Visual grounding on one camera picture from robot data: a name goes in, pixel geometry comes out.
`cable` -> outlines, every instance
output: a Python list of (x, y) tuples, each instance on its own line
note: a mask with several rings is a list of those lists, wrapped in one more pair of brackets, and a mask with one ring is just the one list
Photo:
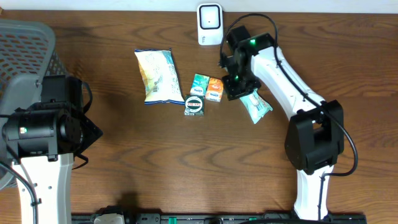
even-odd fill
[(93, 103), (93, 93), (91, 92), (90, 86), (89, 86), (89, 84), (88, 84), (87, 82), (83, 82), (82, 84), (86, 87), (87, 92), (88, 92), (88, 95), (90, 96), (90, 100), (89, 100), (88, 103), (83, 107), (83, 113), (85, 114), (85, 113), (87, 113), (87, 111), (90, 109), (91, 104)]
[(274, 26), (275, 29), (275, 42), (274, 42), (274, 57), (275, 60), (277, 62), (277, 67), (280, 68), (280, 70), (282, 71), (282, 73), (285, 75), (285, 77), (288, 79), (288, 81), (294, 86), (294, 88), (304, 97), (304, 99), (308, 100), (311, 104), (313, 104), (316, 108), (318, 108), (325, 116), (329, 117), (330, 120), (332, 120), (343, 132), (343, 134), (346, 136), (352, 150), (353, 150), (353, 154), (354, 154), (354, 164), (353, 167), (348, 171), (348, 172), (344, 172), (344, 173), (325, 173), (322, 174), (321, 176), (321, 187), (320, 187), (320, 195), (319, 195), (319, 204), (318, 204), (318, 219), (320, 220), (320, 211), (321, 211), (321, 204), (322, 204), (322, 193), (323, 193), (323, 183), (325, 181), (325, 177), (326, 176), (335, 176), (335, 177), (346, 177), (351, 175), (352, 173), (354, 173), (354, 171), (356, 170), (357, 166), (358, 166), (358, 151), (356, 149), (355, 143), (352, 140), (351, 136), (348, 134), (347, 130), (345, 130), (345, 128), (338, 122), (338, 120), (332, 115), (330, 114), (326, 109), (324, 109), (322, 106), (320, 106), (316, 101), (314, 101), (313, 99), (311, 99), (307, 93), (305, 93), (293, 80), (292, 78), (289, 76), (289, 74), (285, 71), (285, 69), (282, 66), (282, 61), (279, 60), (278, 58), (278, 54), (277, 54), (277, 48), (278, 48), (278, 29), (277, 26), (275, 24), (275, 22), (267, 15), (264, 14), (259, 14), (259, 13), (250, 13), (250, 14), (246, 14), (244, 16), (241, 16), (239, 18), (237, 18), (229, 27), (227, 32), (225, 33), (225, 35), (223, 36), (223, 40), (221, 42), (220, 45), (220, 61), (222, 61), (223, 58), (223, 44), (224, 44), (224, 40), (225, 37), (228, 35), (229, 30), (232, 28), (232, 26), (234, 26), (237, 22), (239, 22), (241, 19), (245, 18), (245, 17), (249, 17), (249, 16), (261, 16), (261, 17), (265, 17), (266, 19), (268, 19), (272, 25)]
[(272, 25), (274, 25), (274, 28), (275, 28), (275, 43), (277, 43), (277, 41), (278, 41), (278, 29), (276, 28), (275, 22), (274, 22), (269, 16), (267, 16), (267, 15), (265, 15), (265, 14), (260, 14), (260, 13), (249, 13), (249, 14), (246, 14), (246, 15), (244, 15), (244, 16), (241, 16), (241, 17), (237, 18), (237, 19), (228, 27), (228, 29), (227, 29), (225, 35), (223, 36), (223, 39), (221, 40), (221, 45), (220, 45), (220, 65), (222, 65), (222, 64), (221, 64), (221, 61), (222, 61), (221, 59), (223, 58), (223, 46), (224, 46), (224, 41), (225, 41), (226, 36), (228, 35), (229, 31), (231, 30), (231, 28), (232, 28), (236, 23), (238, 23), (241, 19), (244, 19), (244, 18), (249, 17), (249, 16), (261, 16), (261, 17), (265, 17), (266, 19), (268, 19), (268, 20), (272, 23)]
[(33, 224), (37, 224), (37, 198), (36, 198), (36, 193), (32, 186), (28, 183), (28, 181), (25, 180), (21, 175), (19, 175), (14, 169), (12, 169), (9, 165), (5, 164), (3, 161), (0, 161), (0, 166), (3, 167), (6, 171), (8, 171), (10, 174), (12, 174), (15, 178), (17, 178), (21, 183), (24, 184), (26, 187), (27, 191), (30, 194), (30, 199), (32, 201), (32, 209), (33, 209)]
[(10, 147), (6, 147), (7, 152), (12, 156), (12, 158), (14, 158), (16, 161), (19, 161), (17, 154), (11, 150)]
[(72, 170), (82, 168), (83, 166), (87, 165), (87, 163), (88, 163), (88, 158), (86, 156), (83, 156), (82, 154), (77, 154), (76, 157), (80, 158), (80, 159), (83, 159), (85, 162), (80, 164), (79, 166), (73, 168)]

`wooden table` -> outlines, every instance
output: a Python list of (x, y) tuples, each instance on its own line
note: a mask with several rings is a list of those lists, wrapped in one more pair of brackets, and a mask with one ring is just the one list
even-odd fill
[[(225, 13), (228, 26), (241, 13)], [(359, 151), (354, 175), (332, 177), (328, 208), (363, 212), (369, 223), (398, 218), (398, 16), (272, 13), (280, 46), (303, 80), (337, 99)], [(144, 106), (134, 49), (171, 47), (184, 95), (195, 73), (221, 78), (219, 48), (197, 42), (194, 12), (4, 11), (1, 18), (41, 21), (57, 36), (70, 73), (94, 93), (90, 117), (104, 136), (72, 173), (72, 212), (107, 205), (165, 213), (263, 213), (290, 210), (296, 173), (284, 151), (288, 120), (266, 86), (274, 111), (253, 124), (239, 100), (206, 102), (204, 117), (178, 105)], [(272, 31), (260, 18), (251, 34)], [(348, 143), (335, 171), (351, 168)], [(20, 223), (17, 189), (0, 193), (2, 223)]]

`gray mesh basket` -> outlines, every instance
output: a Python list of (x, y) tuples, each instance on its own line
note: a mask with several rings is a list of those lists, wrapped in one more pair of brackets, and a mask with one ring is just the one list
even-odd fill
[[(40, 101), (45, 75), (66, 74), (54, 48), (55, 35), (45, 24), (0, 19), (0, 114)], [(0, 119), (0, 128), (6, 121)], [(0, 159), (10, 164), (5, 148), (0, 137)], [(0, 190), (12, 179), (0, 169)]]

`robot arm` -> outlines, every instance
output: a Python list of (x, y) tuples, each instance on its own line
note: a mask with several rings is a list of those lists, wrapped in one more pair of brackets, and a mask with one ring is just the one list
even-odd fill
[[(325, 177), (321, 188), (321, 176), (332, 172), (337, 155), (343, 152), (343, 133), (319, 109), (305, 100), (282, 73), (275, 59), (274, 39), (269, 34), (250, 37), (244, 26), (241, 26), (231, 30), (227, 42), (234, 52), (233, 56), (224, 58), (224, 61), (221, 59), (221, 64), (225, 65), (229, 73), (223, 77), (228, 99), (234, 100), (250, 94), (253, 89), (260, 87), (258, 79), (270, 89), (289, 119), (285, 150), (297, 169), (294, 210), (300, 219), (325, 218), (328, 215), (326, 195), (329, 177)], [(279, 47), (277, 54), (280, 66), (283, 66), (299, 88), (343, 123), (340, 104), (337, 101), (326, 103), (297, 75)], [(314, 123), (321, 127), (314, 129)], [(322, 203), (319, 204), (321, 189)]]
[[(81, 80), (54, 75), (41, 85), (41, 102), (10, 115), (2, 136), (12, 168), (34, 188), (38, 223), (70, 224), (73, 158), (103, 133), (84, 115)], [(18, 189), (22, 224), (34, 223), (30, 194), (19, 180)]]
[[(281, 49), (277, 49), (278, 58), (282, 61), (281, 65), (288, 72), (289, 76), (297, 85), (304, 90), (311, 99), (321, 104), (324, 99), (312, 91), (303, 80), (297, 75), (293, 68), (286, 61)], [(260, 50), (251, 59), (251, 71), (270, 89), (285, 111), (288, 119), (296, 115), (299, 110), (310, 111), (315, 106), (303, 100), (303, 96), (293, 87), (282, 71), (278, 68), (274, 56), (273, 47)], [(312, 175), (306, 174), (302, 170), (297, 170), (297, 199), (294, 210), (300, 219), (318, 220), (318, 203), (320, 194), (320, 177), (324, 173), (330, 173), (333, 166), (325, 166), (318, 169)], [(326, 195), (329, 177), (325, 180), (322, 193), (321, 218), (328, 215), (326, 208)]]

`snack bag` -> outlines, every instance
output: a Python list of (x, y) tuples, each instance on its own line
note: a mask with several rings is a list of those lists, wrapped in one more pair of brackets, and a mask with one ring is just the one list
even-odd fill
[(250, 95), (240, 97), (240, 99), (248, 110), (254, 124), (268, 113), (268, 111), (273, 110), (271, 105), (258, 95), (257, 90), (254, 90)]
[(184, 105), (177, 72), (170, 50), (135, 50), (139, 71), (145, 84), (145, 104), (175, 103)]

